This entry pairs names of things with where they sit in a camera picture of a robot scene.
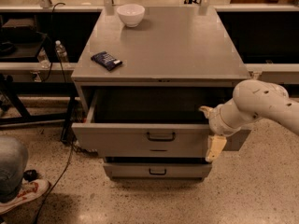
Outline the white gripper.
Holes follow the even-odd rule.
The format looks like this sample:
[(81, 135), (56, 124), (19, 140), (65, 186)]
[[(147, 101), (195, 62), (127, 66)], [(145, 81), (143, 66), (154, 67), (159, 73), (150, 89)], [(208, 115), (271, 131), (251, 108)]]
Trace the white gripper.
[(226, 146), (227, 138), (240, 131), (227, 125), (221, 117), (221, 106), (215, 108), (202, 105), (199, 110), (204, 113), (209, 122), (210, 130), (216, 135), (210, 135), (207, 140), (206, 161), (216, 160)]

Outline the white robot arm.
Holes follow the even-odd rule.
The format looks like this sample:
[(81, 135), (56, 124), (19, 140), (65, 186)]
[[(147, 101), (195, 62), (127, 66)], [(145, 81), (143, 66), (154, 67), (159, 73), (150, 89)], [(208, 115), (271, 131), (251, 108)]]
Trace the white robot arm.
[(223, 151), (227, 138), (258, 119), (270, 119), (299, 134), (299, 103), (275, 83), (248, 79), (238, 83), (233, 97), (225, 104), (199, 108), (208, 119), (212, 135), (208, 137), (206, 161), (213, 162)]

